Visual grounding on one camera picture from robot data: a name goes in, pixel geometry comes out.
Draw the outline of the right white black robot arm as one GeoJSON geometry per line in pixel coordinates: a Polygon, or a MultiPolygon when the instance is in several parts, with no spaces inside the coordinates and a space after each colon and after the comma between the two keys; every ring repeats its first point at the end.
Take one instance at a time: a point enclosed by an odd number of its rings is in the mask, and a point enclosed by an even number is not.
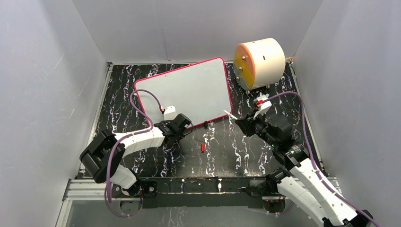
{"type": "Polygon", "coordinates": [[[255,113],[235,123],[244,135],[257,135],[271,145],[275,159],[283,165],[266,176],[269,194],[289,198],[321,227],[367,227],[372,223],[367,210],[359,211],[340,199],[339,191],[314,168],[308,150],[293,139],[293,125],[285,116],[255,113]]]}

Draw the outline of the pink framed whiteboard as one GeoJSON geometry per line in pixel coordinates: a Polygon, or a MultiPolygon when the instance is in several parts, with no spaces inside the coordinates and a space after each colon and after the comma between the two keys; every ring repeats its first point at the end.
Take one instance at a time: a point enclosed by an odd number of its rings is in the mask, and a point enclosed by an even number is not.
{"type": "Polygon", "coordinates": [[[226,116],[233,109],[226,65],[215,57],[178,69],[139,79],[134,83],[144,113],[162,121],[159,105],[173,106],[194,126],[226,116]]]}

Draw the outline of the white marker pen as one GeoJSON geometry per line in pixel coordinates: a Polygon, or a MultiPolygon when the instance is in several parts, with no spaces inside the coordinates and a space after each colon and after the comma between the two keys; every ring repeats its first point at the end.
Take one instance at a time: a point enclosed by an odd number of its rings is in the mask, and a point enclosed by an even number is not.
{"type": "Polygon", "coordinates": [[[230,118],[232,118],[232,119],[234,119],[234,120],[237,120],[238,118],[237,117],[235,117],[233,114],[231,114],[230,112],[228,112],[228,111],[226,111],[226,110],[224,110],[224,112],[227,114],[227,116],[228,117],[230,117],[230,118]]]}

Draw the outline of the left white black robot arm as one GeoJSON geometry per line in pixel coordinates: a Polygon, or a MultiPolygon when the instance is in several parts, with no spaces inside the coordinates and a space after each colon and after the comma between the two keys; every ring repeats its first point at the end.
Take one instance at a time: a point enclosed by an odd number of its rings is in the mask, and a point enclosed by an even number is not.
{"type": "Polygon", "coordinates": [[[103,130],[82,151],[79,159],[96,183],[106,184],[107,202],[112,200],[114,185],[130,197],[154,197],[157,183],[140,179],[121,161],[137,151],[175,144],[187,135],[186,130],[192,126],[191,120],[180,113],[172,120],[161,121],[141,131],[112,133],[103,130]]]}

